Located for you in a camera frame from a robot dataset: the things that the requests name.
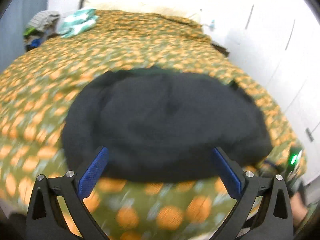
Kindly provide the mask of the camouflage right sleeve forearm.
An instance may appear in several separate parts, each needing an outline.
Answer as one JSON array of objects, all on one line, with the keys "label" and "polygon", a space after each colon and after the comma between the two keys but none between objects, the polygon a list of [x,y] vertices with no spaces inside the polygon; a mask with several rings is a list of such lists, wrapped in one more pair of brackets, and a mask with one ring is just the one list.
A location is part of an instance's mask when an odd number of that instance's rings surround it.
[{"label": "camouflage right sleeve forearm", "polygon": [[314,233],[319,235],[319,202],[311,203],[308,206],[308,213],[301,223],[299,233],[311,235]]}]

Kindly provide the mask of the person's right hand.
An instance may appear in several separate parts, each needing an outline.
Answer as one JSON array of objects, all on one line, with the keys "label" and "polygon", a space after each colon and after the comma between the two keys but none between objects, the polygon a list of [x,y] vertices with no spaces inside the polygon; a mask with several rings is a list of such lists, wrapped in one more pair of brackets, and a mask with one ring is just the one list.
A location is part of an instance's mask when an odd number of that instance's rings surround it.
[{"label": "person's right hand", "polygon": [[308,209],[304,205],[299,192],[290,198],[290,204],[293,216],[293,224],[295,227],[298,227],[308,214]]}]

